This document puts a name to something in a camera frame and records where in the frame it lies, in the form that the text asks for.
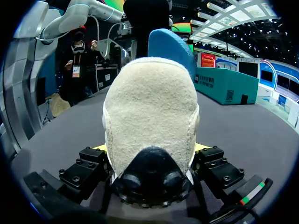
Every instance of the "yellow plate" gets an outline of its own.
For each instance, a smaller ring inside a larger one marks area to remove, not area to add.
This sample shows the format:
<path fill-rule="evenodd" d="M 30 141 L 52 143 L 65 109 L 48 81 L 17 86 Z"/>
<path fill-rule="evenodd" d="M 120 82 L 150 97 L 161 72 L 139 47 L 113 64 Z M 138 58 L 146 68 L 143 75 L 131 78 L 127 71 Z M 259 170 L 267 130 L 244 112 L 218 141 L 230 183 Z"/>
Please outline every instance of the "yellow plate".
<path fill-rule="evenodd" d="M 106 145 L 104 144 L 104 145 L 101 145 L 101 146 L 97 146 L 97 147 L 93 147 L 94 149 L 100 149 L 100 150 L 103 150 L 103 151 L 105 151 L 105 152 L 107 152 L 107 147 L 106 147 Z M 202 150 L 203 148 L 210 148 L 209 146 L 205 146 L 205 145 L 202 145 L 202 144 L 198 144 L 198 143 L 196 143 L 196 149 L 195 149 L 195 151 L 199 151 L 199 150 Z"/>

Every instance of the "blue cushion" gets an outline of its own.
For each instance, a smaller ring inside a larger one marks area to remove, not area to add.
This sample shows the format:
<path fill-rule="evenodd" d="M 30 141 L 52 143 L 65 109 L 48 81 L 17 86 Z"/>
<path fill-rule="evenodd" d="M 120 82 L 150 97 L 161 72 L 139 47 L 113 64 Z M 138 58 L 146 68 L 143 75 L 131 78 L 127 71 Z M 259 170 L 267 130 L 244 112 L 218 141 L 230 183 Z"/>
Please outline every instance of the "blue cushion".
<path fill-rule="evenodd" d="M 149 35 L 148 57 L 162 57 L 183 65 L 192 80 L 196 73 L 196 61 L 185 41 L 167 29 L 153 30 Z"/>

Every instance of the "white robotic arm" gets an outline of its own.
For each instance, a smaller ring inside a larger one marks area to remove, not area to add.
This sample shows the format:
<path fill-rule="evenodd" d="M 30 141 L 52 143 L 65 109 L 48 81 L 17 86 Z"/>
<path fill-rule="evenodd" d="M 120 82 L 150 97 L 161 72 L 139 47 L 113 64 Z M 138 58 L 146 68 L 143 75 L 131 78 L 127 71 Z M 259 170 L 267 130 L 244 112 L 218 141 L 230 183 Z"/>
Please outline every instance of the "white robotic arm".
<path fill-rule="evenodd" d="M 122 12 L 97 0 L 71 0 L 65 14 L 53 20 L 41 33 L 42 40 L 51 40 L 64 33 L 83 26 L 89 15 L 100 20 L 117 23 Z"/>

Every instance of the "red hat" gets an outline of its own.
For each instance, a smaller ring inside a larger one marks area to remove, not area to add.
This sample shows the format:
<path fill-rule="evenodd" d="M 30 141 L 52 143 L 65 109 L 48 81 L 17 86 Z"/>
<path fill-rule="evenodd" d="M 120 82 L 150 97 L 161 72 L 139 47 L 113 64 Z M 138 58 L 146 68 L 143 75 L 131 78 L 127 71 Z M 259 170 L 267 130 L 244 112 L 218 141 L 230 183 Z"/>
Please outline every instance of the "red hat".
<path fill-rule="evenodd" d="M 87 31 L 86 27 L 85 27 L 85 26 L 81 26 L 81 27 L 79 27 L 79 28 L 77 28 L 77 29 L 73 29 L 73 30 L 71 31 L 71 34 L 75 34 L 75 33 L 77 33 L 77 32 L 86 33 L 86 31 Z"/>

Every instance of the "white towel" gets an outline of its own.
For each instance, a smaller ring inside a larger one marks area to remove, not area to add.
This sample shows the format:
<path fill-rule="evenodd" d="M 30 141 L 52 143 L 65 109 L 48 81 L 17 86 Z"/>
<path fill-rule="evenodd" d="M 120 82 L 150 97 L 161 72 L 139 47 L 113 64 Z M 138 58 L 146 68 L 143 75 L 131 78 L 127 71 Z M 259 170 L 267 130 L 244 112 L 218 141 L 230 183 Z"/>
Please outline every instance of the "white towel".
<path fill-rule="evenodd" d="M 158 57 L 131 61 L 112 83 L 103 106 L 109 162 L 121 176 L 142 149 L 157 146 L 186 173 L 198 124 L 196 91 L 182 65 Z"/>

